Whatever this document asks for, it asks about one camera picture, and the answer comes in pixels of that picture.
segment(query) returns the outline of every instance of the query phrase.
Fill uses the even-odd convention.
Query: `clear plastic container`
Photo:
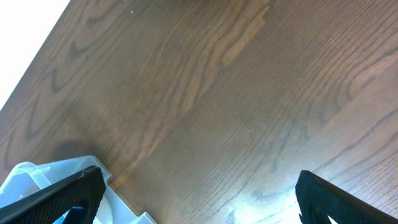
[[[146,212],[139,217],[131,212],[127,205],[109,187],[107,181],[112,174],[95,156],[83,156],[39,166],[31,162],[21,162],[11,170],[0,187],[0,208],[25,198],[89,166],[101,168],[106,186],[104,197],[94,220],[95,224],[156,224]]]

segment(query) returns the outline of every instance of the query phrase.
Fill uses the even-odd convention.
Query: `wooden table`
[[[0,178],[92,154],[159,223],[298,223],[308,169],[398,217],[397,20],[397,1],[71,1],[0,112]]]

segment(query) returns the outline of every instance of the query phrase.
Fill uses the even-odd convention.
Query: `black plastic piece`
[[[394,217],[368,205],[310,171],[300,173],[296,197],[303,224],[398,223]]]
[[[90,166],[20,201],[0,208],[3,223],[93,223],[105,193],[101,169]]]

